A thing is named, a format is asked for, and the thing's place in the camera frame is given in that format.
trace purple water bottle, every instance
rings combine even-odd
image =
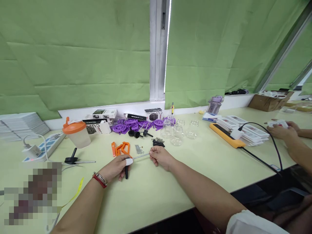
[[[224,98],[222,96],[214,96],[212,97],[208,102],[209,102],[209,106],[208,106],[208,113],[213,113],[213,114],[218,114],[220,106],[221,106],[221,102],[223,102]]]

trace plastic shaker cup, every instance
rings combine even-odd
[[[66,123],[63,125],[63,133],[69,137],[77,148],[81,149],[91,143],[86,127],[85,122],[69,121],[69,117],[66,117]]]

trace silver bangle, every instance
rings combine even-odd
[[[97,178],[99,178],[102,182],[103,182],[103,184],[106,186],[107,185],[107,182],[106,182],[106,180],[103,178],[103,176],[101,176],[99,173],[96,173],[96,172],[94,172],[93,174],[95,174],[95,176],[97,177]]]

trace white sleeve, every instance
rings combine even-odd
[[[233,215],[227,225],[226,234],[289,234],[276,224],[249,210],[243,210]]]

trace red bracelet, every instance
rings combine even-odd
[[[103,188],[107,187],[107,185],[104,185],[103,182],[96,175],[93,175],[92,177],[95,178],[101,184]]]

